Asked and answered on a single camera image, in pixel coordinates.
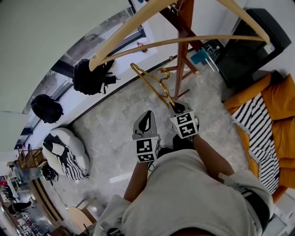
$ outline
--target window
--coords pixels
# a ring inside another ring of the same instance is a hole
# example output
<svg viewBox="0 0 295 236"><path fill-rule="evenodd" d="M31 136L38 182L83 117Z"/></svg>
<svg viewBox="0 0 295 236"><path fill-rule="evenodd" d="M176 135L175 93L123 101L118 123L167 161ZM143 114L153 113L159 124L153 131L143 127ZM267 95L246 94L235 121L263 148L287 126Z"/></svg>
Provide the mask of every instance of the window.
<svg viewBox="0 0 295 236"><path fill-rule="evenodd" d="M72 87L71 79L73 78L74 66L81 59L90 59L101 47L102 42L107 40L121 25L136 13L132 0L128 1L131 7L108 18L89 31L84 37L78 40L78 42L75 43L45 75L23 110L23 114L28 114L28 122L25 127L29 128L27 131L34 131L35 127L41 121L32 111L30 106L31 101L40 94L47 94L54 100L59 100L60 97ZM145 33L143 27L140 26L130 33L109 56L143 37L145 37ZM20 136L17 143L18 147L21 148L27 141L30 136L30 134L27 133L28 132L24 132L24 135Z"/></svg>

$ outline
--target yellow cushion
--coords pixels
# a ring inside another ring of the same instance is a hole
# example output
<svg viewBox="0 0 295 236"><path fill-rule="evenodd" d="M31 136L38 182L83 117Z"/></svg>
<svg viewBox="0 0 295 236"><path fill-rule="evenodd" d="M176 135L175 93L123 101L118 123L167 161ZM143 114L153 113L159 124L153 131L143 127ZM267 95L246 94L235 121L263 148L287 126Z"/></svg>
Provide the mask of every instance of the yellow cushion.
<svg viewBox="0 0 295 236"><path fill-rule="evenodd" d="M295 159L281 158L279 160L280 168L291 168L295 169Z"/></svg>
<svg viewBox="0 0 295 236"><path fill-rule="evenodd" d="M257 96L262 90L264 90L271 82L271 73L264 76L262 79L257 81L255 84L246 88L245 90L235 94L228 100L224 102L224 107L226 109L231 109L234 107L240 107L244 103L248 102L250 99Z"/></svg>
<svg viewBox="0 0 295 236"><path fill-rule="evenodd" d="M295 170L290 168L281 168L279 185L295 189Z"/></svg>
<svg viewBox="0 0 295 236"><path fill-rule="evenodd" d="M295 116L295 84L291 75L265 88L261 94L272 120Z"/></svg>
<svg viewBox="0 0 295 236"><path fill-rule="evenodd" d="M295 158L295 118L272 124L277 158Z"/></svg>

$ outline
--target wooden hanger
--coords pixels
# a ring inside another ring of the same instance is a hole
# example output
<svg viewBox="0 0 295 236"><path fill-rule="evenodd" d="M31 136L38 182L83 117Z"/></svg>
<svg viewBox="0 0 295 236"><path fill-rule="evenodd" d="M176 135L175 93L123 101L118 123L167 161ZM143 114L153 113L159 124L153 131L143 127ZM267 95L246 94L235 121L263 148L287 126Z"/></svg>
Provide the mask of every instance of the wooden hanger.
<svg viewBox="0 0 295 236"><path fill-rule="evenodd" d="M229 10L237 14L242 20L244 20L260 37L250 36L239 36L239 35L208 35L208 36L197 36L188 38L178 38L166 41L160 41L156 43L147 44L141 47L133 48L122 53L113 55L112 57L106 58L106 56L113 51L116 46L130 34L134 29L139 27L146 20L151 18L153 15L166 8L175 2L175 0L149 0L149 2L141 8L133 17L131 17L126 23L124 23L105 43L98 49L95 55L90 59L89 69L93 71L98 65L103 64L106 61L118 58L120 56L127 55L139 50L161 46L165 44L195 41L195 40L210 40L210 39L241 39L241 40L256 40L270 42L268 34L243 10L239 7L234 0L217 0L219 3L227 7Z"/></svg>
<svg viewBox="0 0 295 236"><path fill-rule="evenodd" d="M178 43L178 42L190 42L190 41L196 41L196 40L212 40L212 39L237 39L237 40L252 40L252 41L264 42L264 40L260 37L242 36L242 35L206 35L206 36L194 36L194 37L186 37L186 38L169 39L169 40L146 44L140 47L135 47L135 48L126 50L121 53L114 54L113 56L104 58L100 64L128 55L130 53L135 53L135 52L138 52L144 49L149 49L152 47L159 47L159 46Z"/></svg>

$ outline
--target black television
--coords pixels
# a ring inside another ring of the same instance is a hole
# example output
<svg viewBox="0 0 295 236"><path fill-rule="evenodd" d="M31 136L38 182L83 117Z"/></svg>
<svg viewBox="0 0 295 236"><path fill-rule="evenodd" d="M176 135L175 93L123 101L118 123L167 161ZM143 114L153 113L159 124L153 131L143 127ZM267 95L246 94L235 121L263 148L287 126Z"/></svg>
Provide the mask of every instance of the black television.
<svg viewBox="0 0 295 236"><path fill-rule="evenodd" d="M246 12L265 30L270 37L270 45L261 41L229 40L215 63L226 85L246 88L252 83L252 74L274 59L290 44L282 27L266 9L252 8ZM244 21L240 21L234 35L257 36Z"/></svg>

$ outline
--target coat hanger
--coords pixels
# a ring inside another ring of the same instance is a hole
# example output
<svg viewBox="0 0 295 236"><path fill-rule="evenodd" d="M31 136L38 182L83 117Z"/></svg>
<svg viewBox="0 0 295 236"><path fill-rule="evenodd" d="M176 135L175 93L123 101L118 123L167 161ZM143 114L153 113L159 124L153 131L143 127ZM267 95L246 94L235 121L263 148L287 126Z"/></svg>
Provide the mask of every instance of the coat hanger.
<svg viewBox="0 0 295 236"><path fill-rule="evenodd" d="M154 42L150 44L146 44L140 47L135 47L129 50L126 50L121 53L114 54L110 57L106 57L102 60L100 63L106 63L108 61L114 60L116 58L128 55L130 53L135 53L137 51L141 51L144 49L149 49L152 47L159 47L163 45L168 45L168 44L173 44L173 43L178 43L178 42L189 42L189 41L196 41L196 40L211 40L211 39L237 39L237 40L252 40L252 41L262 41L264 40L259 37L253 37L253 36L242 36L242 35L206 35L206 36L194 36L194 37L186 37L186 38L177 38L177 39L169 39L169 40L164 40L164 41L159 41L159 42Z"/></svg>
<svg viewBox="0 0 295 236"><path fill-rule="evenodd" d="M141 79L143 79L144 82L150 87L150 89L161 99L161 101L165 104L165 106L169 108L169 105L165 101L165 99L163 98L163 96L161 94L159 94L157 90L154 89L154 87L145 79L145 77L142 76L142 74L140 73L140 71L144 75L146 75L146 76L148 76L148 77L153 78L154 80L156 80L160 84L160 86L162 87L162 89L164 90L164 92L166 93L166 96L167 96L169 102L172 104L172 106L175 106L175 103L174 103L173 99L171 98L167 87L163 83L163 80L169 79L169 77L170 77L170 72L166 68L161 68L161 69L162 69L162 72L164 72L167 77L166 78L162 78L162 79L158 79L156 76L152 76L151 74L147 73L145 70L139 68L138 65L136 65L135 63L131 63L130 66L131 66L132 70L134 70L135 73Z"/></svg>
<svg viewBox="0 0 295 236"><path fill-rule="evenodd" d="M144 45L141 47L137 47L135 51L129 51L129 53L136 52L138 50L143 50L144 47L151 48L156 46L161 46L165 44L184 42L184 41L195 41L195 40L209 40L209 39L242 39L242 40L256 40L256 41L265 41L267 44L270 43L270 39L268 34L258 25L246 12L243 10L234 0L217 0L219 3L227 7L229 10L234 12L237 16L239 16L242 20L244 20L256 33L259 37L249 37L249 36L238 36L239 38L233 38L233 35L208 35L208 36L197 36L190 38L179 38L172 39L166 41L160 41L156 43L151 43L148 45ZM139 25L144 23L146 20L151 18L153 15L163 10L165 7L175 3L175 0L149 0L148 3L142 7L133 17L131 17L125 24L123 24L105 43L104 45L98 49L95 55L91 58L89 62L89 69L93 71L97 66L101 65L103 62L108 61L109 58L106 59L106 56L115 49L115 47L130 34L134 29L136 29ZM117 57L129 54L122 52Z"/></svg>

